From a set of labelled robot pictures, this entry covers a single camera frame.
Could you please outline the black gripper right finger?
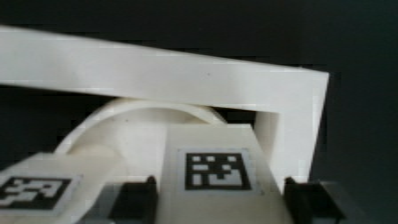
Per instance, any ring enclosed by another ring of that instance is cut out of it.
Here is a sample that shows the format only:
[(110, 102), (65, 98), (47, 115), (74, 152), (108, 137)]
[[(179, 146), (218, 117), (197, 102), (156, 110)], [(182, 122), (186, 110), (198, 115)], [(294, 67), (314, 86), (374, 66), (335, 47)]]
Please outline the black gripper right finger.
[(284, 179), (284, 203), (294, 224), (339, 224), (342, 212), (317, 183)]

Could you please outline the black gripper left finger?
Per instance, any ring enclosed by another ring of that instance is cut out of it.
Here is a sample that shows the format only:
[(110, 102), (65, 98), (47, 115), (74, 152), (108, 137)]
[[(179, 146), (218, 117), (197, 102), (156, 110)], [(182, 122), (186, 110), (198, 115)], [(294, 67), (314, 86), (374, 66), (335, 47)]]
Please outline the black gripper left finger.
[(124, 183), (111, 207), (110, 219), (115, 224), (154, 224), (158, 204), (156, 179)]

